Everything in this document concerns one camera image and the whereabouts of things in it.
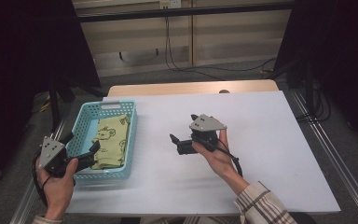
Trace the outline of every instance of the folded cloth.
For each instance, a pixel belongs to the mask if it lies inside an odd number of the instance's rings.
[[[92,169],[118,168],[124,165],[129,125],[127,115],[99,120],[98,132],[92,142],[99,140],[101,147],[94,155],[97,162]]]

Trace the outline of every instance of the hand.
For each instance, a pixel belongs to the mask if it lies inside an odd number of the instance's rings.
[[[39,159],[36,161],[36,167],[39,167]],[[45,169],[36,168],[39,185],[44,186],[44,192],[48,201],[48,211],[45,218],[50,220],[61,220],[66,208],[71,202],[74,192],[74,173],[78,165],[78,159],[71,159],[66,167],[63,178],[55,178]]]
[[[220,141],[217,146],[229,151],[227,130],[220,131],[219,139]],[[249,186],[249,183],[237,173],[228,155],[219,150],[210,152],[202,144],[197,142],[193,142],[192,147],[205,158],[212,170],[224,179],[237,195],[241,194],[243,190]]]

